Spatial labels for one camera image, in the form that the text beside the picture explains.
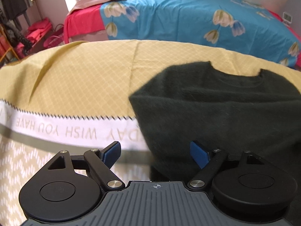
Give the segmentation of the wooden shelf rack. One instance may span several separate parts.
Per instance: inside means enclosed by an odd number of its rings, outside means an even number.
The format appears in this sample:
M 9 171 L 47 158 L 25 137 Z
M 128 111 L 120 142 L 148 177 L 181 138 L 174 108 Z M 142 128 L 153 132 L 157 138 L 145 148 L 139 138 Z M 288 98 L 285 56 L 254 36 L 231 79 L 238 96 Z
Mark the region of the wooden shelf rack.
M 18 60 L 20 60 L 18 54 L 8 41 L 5 30 L 1 26 L 1 66 Z

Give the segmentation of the dark green knit sweater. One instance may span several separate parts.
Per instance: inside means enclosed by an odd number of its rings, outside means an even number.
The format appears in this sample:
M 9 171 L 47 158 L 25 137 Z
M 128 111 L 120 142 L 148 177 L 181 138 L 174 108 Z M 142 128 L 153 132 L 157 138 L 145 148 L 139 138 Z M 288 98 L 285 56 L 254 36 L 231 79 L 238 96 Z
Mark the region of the dark green knit sweater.
M 191 141 L 233 156 L 249 150 L 300 180 L 300 92 L 283 76 L 228 75 L 210 62 L 166 68 L 131 94 L 153 167 L 170 180 L 198 171 Z

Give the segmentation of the red bed sheet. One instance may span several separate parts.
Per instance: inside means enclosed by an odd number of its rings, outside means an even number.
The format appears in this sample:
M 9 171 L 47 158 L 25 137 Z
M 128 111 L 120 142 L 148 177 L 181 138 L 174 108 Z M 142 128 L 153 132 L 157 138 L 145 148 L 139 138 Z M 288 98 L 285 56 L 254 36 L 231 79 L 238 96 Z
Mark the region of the red bed sheet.
M 270 12 L 112 2 L 72 12 L 65 42 L 161 40 L 220 47 L 300 68 L 300 40 Z

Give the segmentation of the small white digital clock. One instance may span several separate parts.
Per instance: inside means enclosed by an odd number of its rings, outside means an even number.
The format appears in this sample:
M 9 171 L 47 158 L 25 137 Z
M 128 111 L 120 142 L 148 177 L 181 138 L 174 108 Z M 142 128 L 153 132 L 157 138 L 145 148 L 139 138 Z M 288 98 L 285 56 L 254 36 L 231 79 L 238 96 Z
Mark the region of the small white digital clock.
M 290 15 L 288 12 L 283 12 L 283 23 L 290 26 L 292 24 L 292 15 Z

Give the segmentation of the hanging dark clothes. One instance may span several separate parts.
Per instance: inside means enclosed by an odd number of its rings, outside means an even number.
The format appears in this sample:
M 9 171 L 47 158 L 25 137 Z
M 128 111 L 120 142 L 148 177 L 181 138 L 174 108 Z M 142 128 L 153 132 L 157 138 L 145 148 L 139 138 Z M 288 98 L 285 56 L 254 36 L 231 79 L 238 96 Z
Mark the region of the hanging dark clothes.
M 8 32 L 9 41 L 13 47 L 22 44 L 21 52 L 27 55 L 32 49 L 33 43 L 22 34 L 22 27 L 18 18 L 22 15 L 30 26 L 27 9 L 33 5 L 33 0 L 1 0 L 1 23 Z

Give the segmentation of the blue floral bedsheet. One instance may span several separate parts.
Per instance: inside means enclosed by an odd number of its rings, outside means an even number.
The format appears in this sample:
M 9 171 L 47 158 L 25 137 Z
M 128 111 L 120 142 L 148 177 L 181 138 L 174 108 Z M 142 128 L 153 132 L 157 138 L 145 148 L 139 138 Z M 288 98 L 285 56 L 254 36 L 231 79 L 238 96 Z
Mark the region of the blue floral bedsheet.
M 300 39 L 263 6 L 245 0 L 119 0 L 100 7 L 110 40 L 188 42 L 294 67 Z

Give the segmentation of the yellow patterned bed cover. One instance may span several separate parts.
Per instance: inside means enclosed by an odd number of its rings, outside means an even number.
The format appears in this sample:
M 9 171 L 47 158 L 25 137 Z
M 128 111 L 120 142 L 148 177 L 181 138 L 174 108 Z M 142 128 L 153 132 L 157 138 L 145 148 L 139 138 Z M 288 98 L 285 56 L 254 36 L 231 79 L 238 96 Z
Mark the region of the yellow patterned bed cover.
M 261 69 L 300 88 L 300 72 L 223 48 L 191 43 L 74 42 L 1 68 L 1 225 L 21 225 L 22 186 L 57 152 L 81 155 L 119 141 L 113 171 L 124 182 L 150 178 L 151 154 L 128 96 L 171 65 L 209 61 L 219 71 Z

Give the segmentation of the red clothes pile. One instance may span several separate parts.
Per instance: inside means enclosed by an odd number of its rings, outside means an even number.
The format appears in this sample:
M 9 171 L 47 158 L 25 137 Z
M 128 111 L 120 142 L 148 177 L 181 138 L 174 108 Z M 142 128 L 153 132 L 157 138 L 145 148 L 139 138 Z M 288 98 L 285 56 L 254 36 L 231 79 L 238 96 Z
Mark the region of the red clothes pile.
M 24 57 L 45 49 L 63 45 L 63 31 L 63 24 L 53 27 L 48 18 L 35 22 L 27 28 L 24 35 L 21 34 L 17 37 L 16 52 Z

